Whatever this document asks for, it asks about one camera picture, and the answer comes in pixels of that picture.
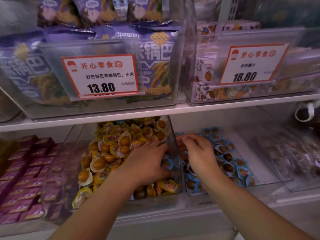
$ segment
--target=shelf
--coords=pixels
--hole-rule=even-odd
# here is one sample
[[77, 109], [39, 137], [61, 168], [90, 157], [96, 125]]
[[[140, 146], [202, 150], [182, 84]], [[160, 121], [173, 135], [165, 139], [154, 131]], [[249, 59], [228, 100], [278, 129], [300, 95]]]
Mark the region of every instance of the shelf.
[[19, 116], [13, 121], [0, 124], [0, 132], [20, 131], [38, 128], [49, 128], [64, 125], [78, 125], [86, 123], [96, 123], [102, 121], [114, 121], [141, 117], [153, 117], [162, 115], [175, 115], [193, 113], [200, 111], [210, 111], [218, 109], [232, 109], [266, 104], [279, 104], [298, 101], [309, 101], [320, 99], [319, 93], [299, 93], [285, 96], [251, 98], [229, 102], [216, 102], [214, 104], [203, 104], [198, 106], [189, 105], [185, 96], [181, 93], [178, 96], [178, 104], [174, 106], [152, 107], [144, 109], [121, 110], [108, 113], [86, 114], [78, 116], [66, 116], [57, 118], [47, 118], [33, 121]]

